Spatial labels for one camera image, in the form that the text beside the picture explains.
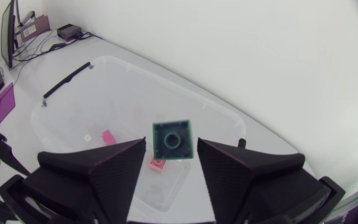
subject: black cable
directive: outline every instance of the black cable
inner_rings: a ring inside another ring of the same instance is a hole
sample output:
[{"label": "black cable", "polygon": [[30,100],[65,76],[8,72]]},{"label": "black cable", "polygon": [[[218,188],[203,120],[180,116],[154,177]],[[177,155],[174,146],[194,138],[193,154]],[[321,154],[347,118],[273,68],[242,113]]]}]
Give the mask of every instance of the black cable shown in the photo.
[{"label": "black cable", "polygon": [[61,46],[61,47],[57,47],[57,48],[51,48],[51,49],[49,49],[49,50],[46,51],[46,52],[43,52],[43,51],[42,51],[42,47],[41,47],[41,54],[32,54],[32,55],[29,55],[29,56],[34,56],[34,57],[32,57],[32,58],[29,58],[29,59],[18,60],[18,59],[15,59],[15,58],[14,58],[14,60],[16,60],[16,61],[18,61],[18,62],[28,62],[28,61],[31,61],[31,60],[33,60],[33,59],[39,57],[39,56],[45,55],[45,54],[47,54],[47,53],[49,53],[49,52],[53,52],[53,51],[55,51],[55,50],[59,50],[59,49],[62,49],[62,48],[64,48],[64,47],[67,47],[67,46],[69,46],[69,45],[71,45],[71,44],[74,44],[77,40],[85,40],[85,39],[88,39],[88,38],[90,38],[90,37],[100,38],[100,37],[98,37],[98,36],[92,34],[91,32],[86,32],[86,33],[84,33],[84,34],[79,34],[79,35],[77,35],[77,37],[74,39],[74,41],[73,41],[73,42],[70,42],[69,44],[65,44],[65,45],[63,45],[63,46]]},{"label": "black cable", "polygon": [[[26,56],[24,59],[35,55],[35,53],[37,52],[38,48],[39,48],[39,47],[41,46],[41,44],[49,37],[49,35],[50,35],[51,33],[49,33],[49,34],[46,36],[46,38],[44,38],[44,39],[41,41],[41,43],[37,46],[37,48],[35,49],[35,51],[33,52],[33,54],[30,54],[30,55]],[[18,79],[19,79],[19,77],[20,77],[20,74],[22,73],[22,69],[23,69],[29,62],[30,62],[30,60],[27,61],[27,62],[20,68],[19,74],[17,75],[17,78],[16,78],[15,82],[13,83],[13,85],[16,84],[16,82],[18,81]]]},{"label": "black cable", "polygon": [[16,57],[18,55],[20,55],[23,51],[25,51],[35,40],[37,37],[39,37],[41,34],[38,34],[34,39],[31,40],[31,42],[29,44],[27,44],[27,46],[19,53],[17,53],[16,55],[12,55],[12,57]]},{"label": "black cable", "polygon": [[56,35],[53,35],[53,36],[51,36],[51,37],[49,37],[49,38],[41,45],[41,48],[40,48],[41,53],[44,53],[44,52],[42,51],[42,47],[44,47],[44,44],[45,44],[46,42],[48,42],[48,40],[50,40],[51,38],[56,37],[56,36],[57,36],[57,34],[56,34]]}]

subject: clear plastic bin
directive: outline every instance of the clear plastic bin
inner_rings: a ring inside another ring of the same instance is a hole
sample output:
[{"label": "clear plastic bin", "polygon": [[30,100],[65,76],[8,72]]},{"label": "clear plastic bin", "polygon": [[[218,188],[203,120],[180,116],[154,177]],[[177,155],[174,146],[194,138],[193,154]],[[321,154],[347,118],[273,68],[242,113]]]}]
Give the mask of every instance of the clear plastic bin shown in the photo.
[{"label": "clear plastic bin", "polygon": [[[92,69],[86,68],[47,98],[46,107],[40,102],[33,109],[32,127],[45,150],[76,152],[101,147],[105,130],[110,130],[117,143],[145,136],[147,152],[129,218],[146,216],[149,219],[143,221],[158,222],[159,213],[169,211],[186,183],[204,186],[205,203],[211,209],[196,152],[194,159],[167,161],[161,172],[147,165],[153,154],[152,124],[189,119],[196,151],[197,138],[224,144],[235,144],[243,138],[246,127],[240,116],[118,58],[100,57],[91,64]],[[139,208],[140,202],[157,213],[139,213],[144,211]]]}]

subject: dark green lego brick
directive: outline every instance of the dark green lego brick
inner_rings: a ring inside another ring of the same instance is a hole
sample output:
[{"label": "dark green lego brick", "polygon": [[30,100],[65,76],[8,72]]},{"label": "dark green lego brick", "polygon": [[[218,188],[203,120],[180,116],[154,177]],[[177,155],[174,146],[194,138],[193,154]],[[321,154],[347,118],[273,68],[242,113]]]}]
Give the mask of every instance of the dark green lego brick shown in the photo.
[{"label": "dark green lego brick", "polygon": [[154,159],[192,159],[190,121],[153,124]]}]

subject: wire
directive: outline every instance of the wire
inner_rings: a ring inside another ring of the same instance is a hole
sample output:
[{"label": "wire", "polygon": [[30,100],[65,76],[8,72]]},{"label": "wire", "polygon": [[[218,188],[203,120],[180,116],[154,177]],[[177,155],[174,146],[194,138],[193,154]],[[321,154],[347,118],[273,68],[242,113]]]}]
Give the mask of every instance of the wire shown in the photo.
[{"label": "wire", "polygon": [[48,40],[50,40],[51,38],[56,37],[56,36],[57,36],[57,34],[56,34],[56,35],[53,35],[53,36],[51,36],[51,37],[49,37],[49,38],[41,45],[40,51],[41,51],[42,53],[44,53],[44,51],[42,51],[42,47],[44,47],[44,44],[45,44],[46,42],[48,42]]},{"label": "wire", "polygon": [[16,55],[13,55],[12,57],[16,57],[16,56],[20,55],[20,54],[21,54],[23,51],[25,51],[25,50],[36,40],[36,38],[39,37],[41,34],[43,34],[43,33],[38,34],[34,39],[31,40],[31,42],[30,42],[29,44],[27,44],[27,46],[26,46],[21,52],[17,53]]},{"label": "wire", "polygon": [[[41,43],[37,46],[37,48],[35,49],[35,51],[33,52],[33,54],[30,54],[30,55],[26,56],[23,60],[18,60],[18,59],[13,58],[14,60],[17,60],[17,61],[20,62],[20,63],[26,62],[26,63],[20,68],[19,74],[17,75],[16,81],[13,83],[13,85],[15,85],[16,82],[18,81],[18,79],[19,79],[19,77],[20,77],[20,74],[21,74],[21,72],[22,72],[22,69],[23,69],[32,59],[35,59],[35,58],[37,58],[37,57],[39,57],[39,56],[41,56],[41,55],[47,54],[47,53],[49,53],[49,52],[53,52],[53,51],[55,51],[55,50],[59,50],[59,49],[62,49],[62,48],[64,48],[64,47],[67,47],[67,46],[69,46],[69,45],[71,45],[71,44],[74,44],[74,43],[77,42],[78,40],[85,40],[85,39],[88,39],[88,38],[90,38],[90,37],[97,37],[97,38],[99,38],[99,39],[102,40],[102,38],[98,37],[97,35],[94,35],[94,34],[92,34],[91,32],[86,32],[86,33],[84,33],[84,34],[79,34],[79,35],[77,35],[77,37],[74,39],[74,41],[72,41],[72,42],[70,42],[70,43],[68,43],[68,44],[65,44],[65,45],[63,45],[63,46],[61,46],[61,47],[58,47],[58,48],[55,48],[55,49],[51,48],[51,49],[49,49],[48,51],[43,52],[43,51],[42,51],[42,47],[44,46],[44,44],[45,44],[48,40],[50,40],[52,37],[56,37],[56,36],[57,36],[57,35],[55,35],[55,36],[49,37],[51,33],[49,33],[48,36],[46,36],[46,38],[44,38],[44,40],[41,41]],[[38,48],[39,48],[40,46],[41,46],[41,48],[40,48],[41,54],[36,54],[36,51],[38,50]]]},{"label": "wire", "polygon": [[[41,44],[42,44],[42,43],[50,36],[50,34],[52,34],[52,33],[53,33],[53,31],[52,31],[51,33],[49,33],[49,34],[46,36],[46,38],[44,38],[44,39],[41,41],[41,43],[37,46],[37,48],[35,49],[35,51],[33,52],[33,54],[30,54],[30,55],[26,56],[24,59],[35,55],[35,53],[37,52],[37,50],[38,50],[38,48],[41,46]],[[29,62],[30,62],[30,60],[27,61],[27,62],[20,68],[19,74],[17,75],[17,78],[16,78],[15,82],[13,83],[13,85],[16,84],[16,82],[18,81],[18,79],[19,79],[19,77],[20,77],[20,74],[22,73],[22,69],[23,69]]]}]

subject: white table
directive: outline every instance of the white table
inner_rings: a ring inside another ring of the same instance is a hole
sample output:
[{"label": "white table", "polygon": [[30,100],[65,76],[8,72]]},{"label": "white table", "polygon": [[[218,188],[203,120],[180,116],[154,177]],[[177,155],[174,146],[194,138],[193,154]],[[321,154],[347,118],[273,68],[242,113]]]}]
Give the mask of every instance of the white table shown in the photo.
[{"label": "white table", "polygon": [[[38,40],[25,51],[26,54],[32,54],[38,42],[47,34],[43,34]],[[58,37],[50,39],[43,50],[49,48],[52,44],[60,42]],[[58,83],[62,78],[83,65],[87,61],[92,61],[103,55],[112,55],[121,60],[130,62],[133,65],[142,67],[154,74],[160,75],[167,80],[175,82],[187,89],[190,89],[220,105],[223,105],[235,111],[244,120],[247,128],[247,148],[260,152],[271,154],[293,154],[297,151],[279,138],[277,135],[254,121],[244,113],[213,96],[207,91],[190,83],[189,81],[175,75],[172,72],[140,57],[127,50],[124,50],[114,44],[110,44],[97,38],[78,41],[64,49],[43,55],[29,62],[21,71],[21,75],[15,84],[14,91],[16,97],[16,107],[7,116],[0,125],[0,133],[3,133],[8,139],[8,145],[13,148],[16,158],[31,172],[38,168],[37,154],[44,149],[41,142],[34,134],[30,124],[30,113],[36,103],[42,99],[42,95],[51,87]],[[4,68],[5,83],[16,80],[21,66],[9,71],[4,62],[0,63]],[[312,175],[313,171],[306,163],[304,168]],[[1,165],[0,185],[12,177],[16,172],[6,165]],[[183,216],[183,209],[174,204],[170,212],[164,217],[164,222],[194,222],[198,218],[197,212],[190,216]]]}]

